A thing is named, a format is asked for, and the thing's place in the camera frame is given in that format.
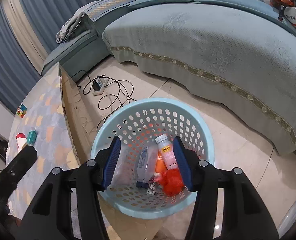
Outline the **red plastic bag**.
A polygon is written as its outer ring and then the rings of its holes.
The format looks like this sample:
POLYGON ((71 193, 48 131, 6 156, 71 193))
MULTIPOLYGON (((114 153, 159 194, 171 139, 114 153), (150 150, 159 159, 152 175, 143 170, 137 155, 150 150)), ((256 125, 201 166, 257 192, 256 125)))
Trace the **red plastic bag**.
POLYGON ((185 187, 178 168, 164 171, 158 179, 165 195, 172 197, 179 194, 185 187))

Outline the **orange paper cup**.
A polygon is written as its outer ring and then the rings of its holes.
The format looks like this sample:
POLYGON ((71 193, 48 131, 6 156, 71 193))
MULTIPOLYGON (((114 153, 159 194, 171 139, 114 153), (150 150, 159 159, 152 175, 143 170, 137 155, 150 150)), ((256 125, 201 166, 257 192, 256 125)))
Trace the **orange paper cup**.
POLYGON ((157 155, 157 161, 156 161, 156 167, 154 176, 160 176, 164 171, 166 171, 166 165, 164 163, 164 159, 162 157, 162 154, 159 152, 157 155))

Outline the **light blue laundry basket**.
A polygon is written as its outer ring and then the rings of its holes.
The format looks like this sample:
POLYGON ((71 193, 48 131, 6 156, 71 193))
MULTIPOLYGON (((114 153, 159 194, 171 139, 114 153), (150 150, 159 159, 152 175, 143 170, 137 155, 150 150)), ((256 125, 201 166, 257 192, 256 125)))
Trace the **light blue laundry basket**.
POLYGON ((167 196, 154 182, 162 172, 156 138, 180 137, 185 148, 200 159, 215 162, 214 144, 203 118, 177 100, 149 98, 121 107, 102 125, 92 146, 91 158, 107 148, 114 137, 121 150, 112 182, 100 196, 121 213, 141 219, 163 218, 192 204, 197 194, 184 187, 167 196))

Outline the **patterned grey tablecloth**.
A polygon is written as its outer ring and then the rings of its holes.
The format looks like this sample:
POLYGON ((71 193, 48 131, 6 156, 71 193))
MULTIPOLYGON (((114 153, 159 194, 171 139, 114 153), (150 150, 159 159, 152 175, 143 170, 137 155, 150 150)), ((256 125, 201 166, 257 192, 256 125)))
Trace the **patterned grey tablecloth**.
POLYGON ((9 198, 10 213, 22 218, 37 190, 52 168, 69 170, 79 167, 64 115, 59 74, 41 78, 28 93, 22 105, 27 108, 24 117, 15 116, 10 132, 6 163, 17 155, 16 136, 36 131, 34 148, 38 159, 17 185, 9 198))

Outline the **blue striped curtain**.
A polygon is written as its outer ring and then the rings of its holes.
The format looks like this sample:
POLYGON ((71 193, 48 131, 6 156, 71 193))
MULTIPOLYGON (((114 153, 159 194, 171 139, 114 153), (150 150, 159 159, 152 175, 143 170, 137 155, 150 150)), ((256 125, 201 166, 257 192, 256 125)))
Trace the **blue striped curtain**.
POLYGON ((62 25, 92 1, 0 0, 0 102, 10 112, 40 79, 62 25))

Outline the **teal corner sofa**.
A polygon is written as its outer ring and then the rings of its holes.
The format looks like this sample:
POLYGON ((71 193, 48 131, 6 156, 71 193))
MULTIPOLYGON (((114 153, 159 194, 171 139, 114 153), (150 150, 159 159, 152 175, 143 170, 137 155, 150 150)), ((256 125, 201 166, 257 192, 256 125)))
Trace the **teal corner sofa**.
POLYGON ((296 29, 256 0, 104 0, 82 9, 118 62, 218 102, 296 151, 296 29))

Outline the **clear plastic bottle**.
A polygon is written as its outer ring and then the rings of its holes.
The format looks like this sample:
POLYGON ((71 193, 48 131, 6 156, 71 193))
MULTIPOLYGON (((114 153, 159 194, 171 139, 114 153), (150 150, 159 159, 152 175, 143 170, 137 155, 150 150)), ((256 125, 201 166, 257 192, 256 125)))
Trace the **clear plastic bottle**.
POLYGON ((158 146, 156 144, 150 144, 142 148, 137 166, 136 187, 144 189, 149 187, 149 181, 154 176, 157 155, 158 146))

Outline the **teal small can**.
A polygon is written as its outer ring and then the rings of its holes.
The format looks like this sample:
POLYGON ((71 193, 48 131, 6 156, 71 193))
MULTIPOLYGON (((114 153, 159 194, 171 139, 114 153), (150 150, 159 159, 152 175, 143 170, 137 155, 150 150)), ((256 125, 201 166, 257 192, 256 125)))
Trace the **teal small can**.
POLYGON ((37 135, 38 135, 38 133, 36 130, 31 130, 27 136, 27 144, 34 146, 34 144, 36 142, 37 135))

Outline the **grey folded blanket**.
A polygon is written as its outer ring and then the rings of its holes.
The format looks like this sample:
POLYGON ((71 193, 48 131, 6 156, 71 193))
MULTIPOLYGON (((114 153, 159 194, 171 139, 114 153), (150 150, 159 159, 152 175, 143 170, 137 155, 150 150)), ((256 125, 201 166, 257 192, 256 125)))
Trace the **grey folded blanket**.
POLYGON ((91 3, 88 3, 84 5, 83 7, 79 8, 74 15, 61 27, 59 32, 56 34, 55 40, 57 44, 64 43, 74 32, 74 30, 77 28, 79 23, 81 22, 81 19, 83 15, 85 14, 85 10, 90 8, 93 5, 96 5, 97 3, 101 2, 101 0, 93 1, 91 3))

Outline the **rubiks cube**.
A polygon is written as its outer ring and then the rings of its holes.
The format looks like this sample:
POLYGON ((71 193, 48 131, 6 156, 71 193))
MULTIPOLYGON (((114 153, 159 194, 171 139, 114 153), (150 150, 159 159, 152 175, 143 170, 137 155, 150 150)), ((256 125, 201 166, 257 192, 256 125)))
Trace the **rubiks cube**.
POLYGON ((16 115, 18 115, 20 118, 24 118, 26 113, 27 107, 24 104, 21 104, 16 111, 16 115))

